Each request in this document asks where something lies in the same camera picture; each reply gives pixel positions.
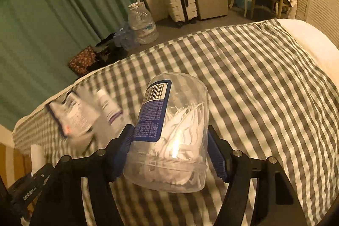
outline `metal bolt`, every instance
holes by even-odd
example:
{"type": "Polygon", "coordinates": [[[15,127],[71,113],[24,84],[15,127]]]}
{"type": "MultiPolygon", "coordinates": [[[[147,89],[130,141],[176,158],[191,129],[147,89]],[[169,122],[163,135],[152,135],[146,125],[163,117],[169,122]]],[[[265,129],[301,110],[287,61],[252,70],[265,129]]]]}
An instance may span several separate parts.
{"type": "Polygon", "coordinates": [[[272,164],[277,163],[277,159],[276,159],[275,157],[273,157],[273,156],[270,156],[270,157],[268,158],[268,161],[269,161],[270,163],[272,163],[272,164]]]}
{"type": "Polygon", "coordinates": [[[69,155],[64,155],[64,156],[62,156],[61,161],[66,163],[70,160],[70,158],[71,157],[69,155]]]}
{"type": "Polygon", "coordinates": [[[103,156],[103,155],[105,155],[105,153],[106,153],[106,151],[104,149],[98,149],[97,150],[97,155],[99,155],[99,156],[103,156]]]}
{"type": "Polygon", "coordinates": [[[233,151],[233,155],[236,156],[236,157],[240,157],[240,156],[242,156],[242,152],[241,152],[241,150],[235,149],[233,151]]]}

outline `curtain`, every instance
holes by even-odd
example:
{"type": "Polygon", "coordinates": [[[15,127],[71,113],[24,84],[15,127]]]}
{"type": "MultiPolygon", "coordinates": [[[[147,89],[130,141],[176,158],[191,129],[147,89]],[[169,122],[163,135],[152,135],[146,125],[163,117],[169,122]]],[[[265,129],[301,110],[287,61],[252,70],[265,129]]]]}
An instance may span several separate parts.
{"type": "Polygon", "coordinates": [[[0,0],[0,124],[76,80],[68,61],[116,32],[136,0],[0,0]]]}

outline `white bed sheet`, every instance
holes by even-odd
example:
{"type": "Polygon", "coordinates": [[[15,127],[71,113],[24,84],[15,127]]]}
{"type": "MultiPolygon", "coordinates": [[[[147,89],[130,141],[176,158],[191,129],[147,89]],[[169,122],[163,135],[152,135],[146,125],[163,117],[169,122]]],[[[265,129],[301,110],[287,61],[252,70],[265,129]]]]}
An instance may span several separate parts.
{"type": "Polygon", "coordinates": [[[317,28],[298,19],[278,19],[286,31],[313,58],[339,90],[339,50],[317,28]]]}

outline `transparent plastic container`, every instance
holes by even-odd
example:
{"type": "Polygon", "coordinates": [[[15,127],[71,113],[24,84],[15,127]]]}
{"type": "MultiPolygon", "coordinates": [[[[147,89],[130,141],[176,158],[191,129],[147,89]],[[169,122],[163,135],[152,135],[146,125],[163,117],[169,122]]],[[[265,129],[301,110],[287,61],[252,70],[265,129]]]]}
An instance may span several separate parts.
{"type": "Polygon", "coordinates": [[[124,176],[166,192],[196,192],[206,182],[208,91],[197,78],[153,78],[134,131],[124,176]]]}
{"type": "Polygon", "coordinates": [[[149,44],[155,41],[159,33],[150,12],[138,2],[132,3],[128,8],[128,23],[134,30],[137,42],[149,44]]]}

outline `bed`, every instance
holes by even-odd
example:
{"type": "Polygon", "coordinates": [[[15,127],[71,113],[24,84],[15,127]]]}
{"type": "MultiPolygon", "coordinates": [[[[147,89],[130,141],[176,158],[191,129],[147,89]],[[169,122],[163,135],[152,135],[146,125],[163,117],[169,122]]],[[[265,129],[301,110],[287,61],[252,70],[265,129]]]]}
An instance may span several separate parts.
{"type": "MultiPolygon", "coordinates": [[[[210,94],[209,124],[253,158],[279,159],[297,192],[309,225],[317,225],[338,195],[339,51],[311,25],[271,19],[189,34],[132,55],[78,80],[45,103],[63,100],[70,89],[105,87],[136,122],[148,82],[164,72],[199,78],[210,94]]],[[[45,148],[48,162],[82,157],[70,149],[43,103],[13,132],[23,153],[45,148]]],[[[97,150],[95,143],[85,156],[97,150]]],[[[208,161],[206,186],[188,194],[148,190],[120,177],[111,185],[125,225],[213,225],[225,185],[208,161]]],[[[95,225],[82,179],[88,225],[95,225]]],[[[255,196],[251,182],[243,225],[255,196]]]]}

